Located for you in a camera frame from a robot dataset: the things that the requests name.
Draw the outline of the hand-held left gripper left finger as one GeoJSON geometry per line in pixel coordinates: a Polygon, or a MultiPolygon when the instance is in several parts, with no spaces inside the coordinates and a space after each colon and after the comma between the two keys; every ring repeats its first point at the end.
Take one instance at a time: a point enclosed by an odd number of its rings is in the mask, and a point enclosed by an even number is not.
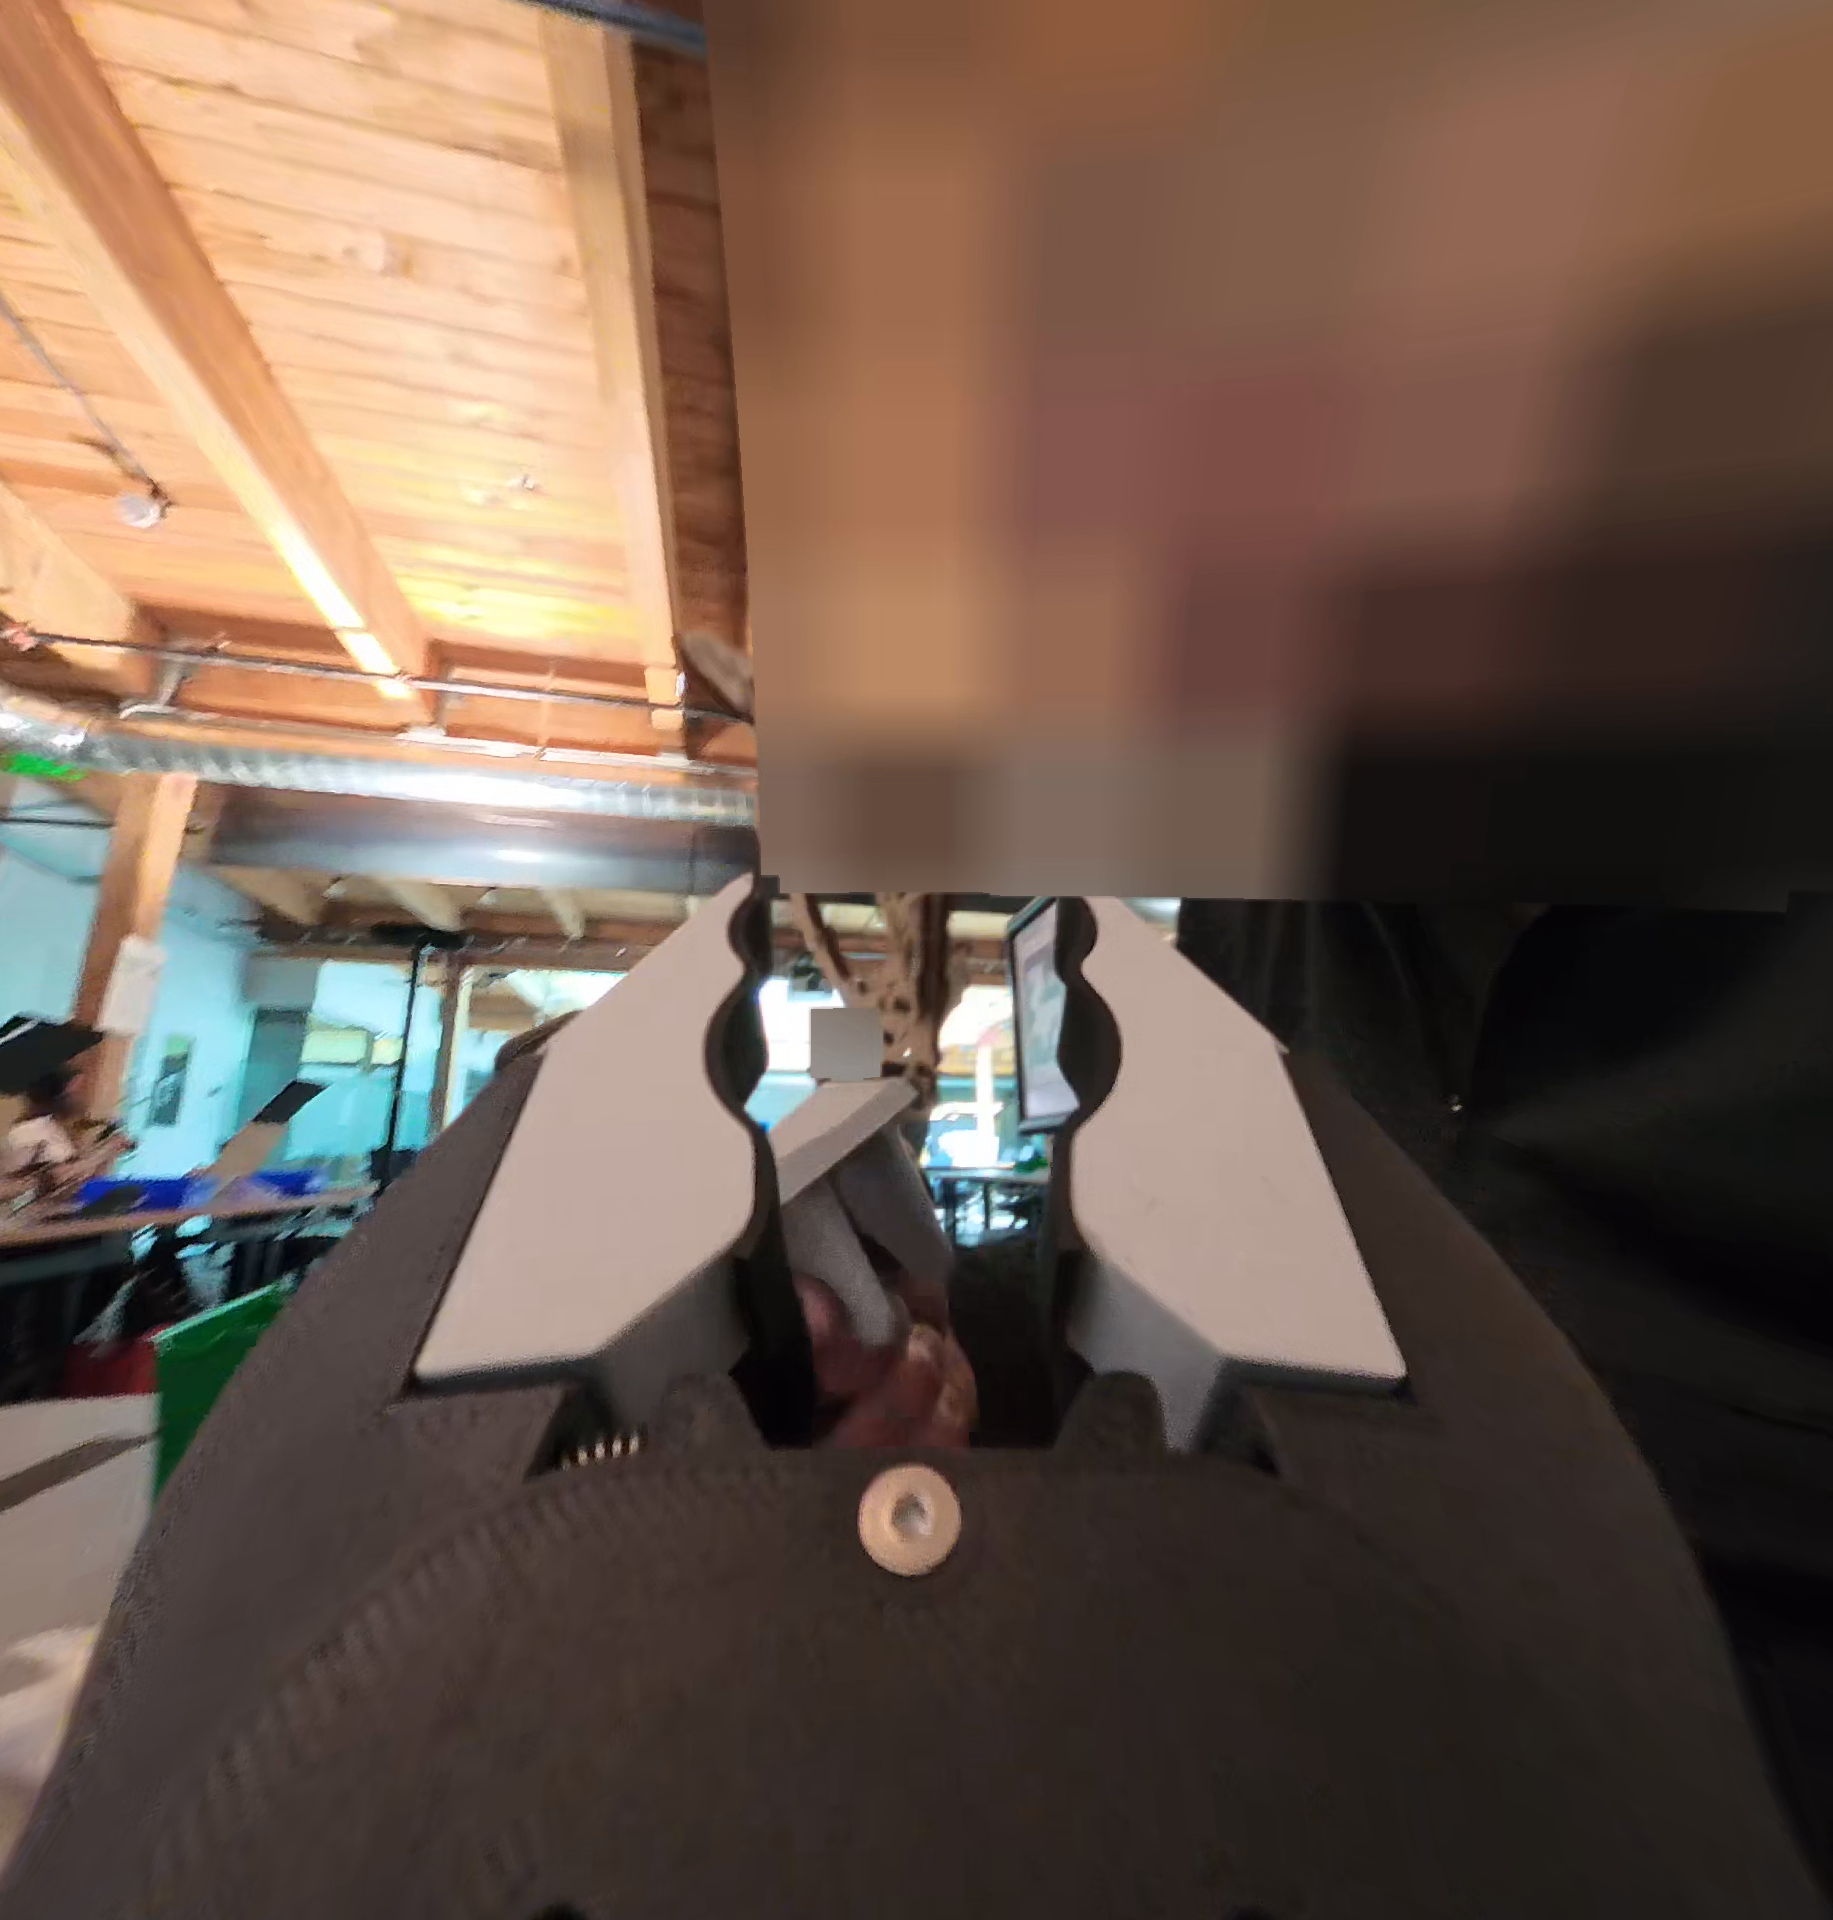
{"type": "Polygon", "coordinates": [[[538,1470],[645,1445],[683,1379],[719,1379],[761,1440],[810,1440],[813,1341],[768,1134],[769,887],[736,875],[538,1049],[415,1379],[554,1388],[538,1470]]]}

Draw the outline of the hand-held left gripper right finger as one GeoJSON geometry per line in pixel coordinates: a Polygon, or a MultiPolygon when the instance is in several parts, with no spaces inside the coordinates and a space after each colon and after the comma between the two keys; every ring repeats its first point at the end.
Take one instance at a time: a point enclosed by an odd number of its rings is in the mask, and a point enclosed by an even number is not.
{"type": "Polygon", "coordinates": [[[1058,969],[1075,1356],[1147,1381],[1173,1452],[1247,1385],[1405,1390],[1280,1041],[1122,899],[1059,901],[1058,969]]]}

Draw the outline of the person's dark clothing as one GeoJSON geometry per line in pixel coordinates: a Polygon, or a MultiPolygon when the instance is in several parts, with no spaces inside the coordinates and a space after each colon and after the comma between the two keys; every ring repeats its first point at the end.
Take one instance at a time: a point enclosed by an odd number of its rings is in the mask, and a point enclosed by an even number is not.
{"type": "Polygon", "coordinates": [[[1186,899],[1594,1369],[1699,1558],[1833,1896],[1833,894],[1186,899]]]}

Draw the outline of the person's right hand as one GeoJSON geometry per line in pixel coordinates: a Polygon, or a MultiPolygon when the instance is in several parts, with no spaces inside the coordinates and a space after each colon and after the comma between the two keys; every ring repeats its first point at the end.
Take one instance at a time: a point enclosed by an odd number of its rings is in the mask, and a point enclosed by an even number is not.
{"type": "Polygon", "coordinates": [[[813,1441],[844,1450],[967,1449],[979,1420],[979,1394],[970,1356],[953,1333],[948,1292],[901,1271],[886,1288],[895,1337],[872,1347],[828,1284],[796,1278],[818,1381],[813,1441]]]}

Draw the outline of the wooden buggy model assembly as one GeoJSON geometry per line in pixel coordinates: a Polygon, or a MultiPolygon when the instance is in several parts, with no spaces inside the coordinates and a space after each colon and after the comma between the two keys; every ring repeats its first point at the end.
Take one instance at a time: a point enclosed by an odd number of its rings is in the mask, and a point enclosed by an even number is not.
{"type": "Polygon", "coordinates": [[[883,1075],[901,1078],[919,1104],[930,1104],[953,1004],[953,899],[942,894],[879,896],[882,955],[876,962],[858,962],[840,947],[821,899],[802,894],[788,899],[824,981],[844,1004],[876,1013],[883,1075]]]}

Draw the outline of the wooden building post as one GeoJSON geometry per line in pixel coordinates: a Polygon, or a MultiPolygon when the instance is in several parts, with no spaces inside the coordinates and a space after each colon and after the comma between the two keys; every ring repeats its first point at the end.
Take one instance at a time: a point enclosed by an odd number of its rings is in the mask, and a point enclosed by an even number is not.
{"type": "Polygon", "coordinates": [[[154,943],[178,871],[198,779],[124,774],[117,779],[105,867],[75,988],[78,1022],[107,1032],[105,998],[126,941],[154,943]]]}

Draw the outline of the green box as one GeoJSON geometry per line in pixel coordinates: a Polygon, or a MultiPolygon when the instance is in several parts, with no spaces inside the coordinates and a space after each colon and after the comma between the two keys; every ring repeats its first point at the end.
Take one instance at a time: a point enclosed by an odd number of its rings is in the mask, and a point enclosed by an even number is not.
{"type": "Polygon", "coordinates": [[[150,1333],[158,1403],[153,1503],[217,1398],[299,1290],[300,1280],[284,1278],[150,1333]]]}

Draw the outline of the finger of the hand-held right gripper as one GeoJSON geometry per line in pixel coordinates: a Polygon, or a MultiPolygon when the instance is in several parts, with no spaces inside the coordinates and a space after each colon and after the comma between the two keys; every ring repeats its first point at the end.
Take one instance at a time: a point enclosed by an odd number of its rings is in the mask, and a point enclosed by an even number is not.
{"type": "Polygon", "coordinates": [[[819,1280],[860,1339],[899,1339],[901,1306],[872,1259],[897,1277],[946,1285],[953,1244],[903,1134],[903,1078],[824,1081],[769,1129],[793,1274],[819,1280]]]}

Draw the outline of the computer monitor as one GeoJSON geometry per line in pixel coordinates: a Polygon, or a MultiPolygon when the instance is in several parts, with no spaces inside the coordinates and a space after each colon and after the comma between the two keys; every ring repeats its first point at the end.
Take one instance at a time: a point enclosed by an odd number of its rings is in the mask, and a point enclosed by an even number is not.
{"type": "Polygon", "coordinates": [[[1059,962],[1059,899],[1033,899],[1004,929],[1019,1134],[1042,1138],[1076,1112],[1076,1090],[1061,1065],[1068,985],[1059,962]]]}

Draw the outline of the silver ventilation duct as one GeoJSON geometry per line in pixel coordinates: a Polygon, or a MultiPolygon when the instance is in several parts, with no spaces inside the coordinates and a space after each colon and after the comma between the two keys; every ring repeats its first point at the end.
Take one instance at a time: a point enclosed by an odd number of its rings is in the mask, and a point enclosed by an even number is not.
{"type": "Polygon", "coordinates": [[[209,784],[402,803],[512,807],[603,820],[755,828],[750,788],[619,764],[439,751],[417,759],[285,741],[276,733],[215,737],[196,722],[147,726],[61,703],[0,678],[0,751],[104,776],[189,776],[209,784]]]}

